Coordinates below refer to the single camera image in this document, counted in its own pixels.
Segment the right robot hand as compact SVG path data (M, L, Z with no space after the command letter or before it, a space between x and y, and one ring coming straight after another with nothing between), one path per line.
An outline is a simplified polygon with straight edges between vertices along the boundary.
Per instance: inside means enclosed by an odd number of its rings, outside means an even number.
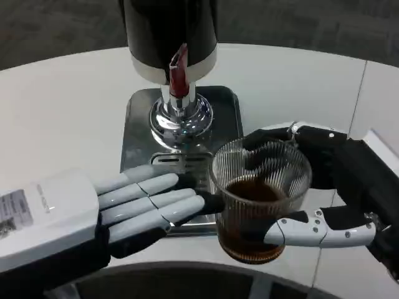
M253 170L273 156L271 142L295 146L312 168L312 188L337 191L343 206L293 212L244 223L246 240L320 248L364 246L387 269L398 270L398 155L374 131L354 140L331 128L295 121L257 129L243 140L261 151Z

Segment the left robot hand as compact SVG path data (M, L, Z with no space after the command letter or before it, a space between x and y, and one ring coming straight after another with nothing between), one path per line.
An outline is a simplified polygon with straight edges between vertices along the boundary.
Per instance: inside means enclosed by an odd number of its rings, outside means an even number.
M73 169L1 196L1 278L62 283L140 252L223 200L144 164L101 183Z

